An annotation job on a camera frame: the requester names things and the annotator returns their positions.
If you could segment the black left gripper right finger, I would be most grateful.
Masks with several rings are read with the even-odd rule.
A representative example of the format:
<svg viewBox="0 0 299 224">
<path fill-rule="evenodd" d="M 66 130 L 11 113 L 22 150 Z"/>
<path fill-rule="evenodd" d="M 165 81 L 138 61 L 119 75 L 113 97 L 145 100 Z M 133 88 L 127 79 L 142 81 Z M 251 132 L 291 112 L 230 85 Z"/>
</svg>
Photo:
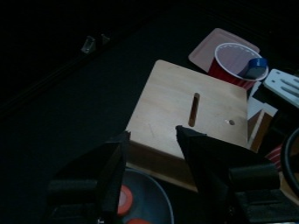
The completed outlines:
<svg viewBox="0 0 299 224">
<path fill-rule="evenodd" d="M 175 127 L 210 224 L 299 222 L 299 206 L 281 190 L 277 167 L 251 150 Z"/>
</svg>

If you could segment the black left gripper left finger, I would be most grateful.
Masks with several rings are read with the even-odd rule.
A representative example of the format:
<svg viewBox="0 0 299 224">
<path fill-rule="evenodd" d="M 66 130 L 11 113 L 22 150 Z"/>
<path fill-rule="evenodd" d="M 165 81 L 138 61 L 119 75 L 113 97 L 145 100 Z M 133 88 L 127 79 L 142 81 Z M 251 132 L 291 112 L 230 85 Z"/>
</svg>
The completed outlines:
<svg viewBox="0 0 299 224">
<path fill-rule="evenodd" d="M 115 224 L 130 133 L 72 160 L 48 184 L 43 224 Z"/>
</svg>

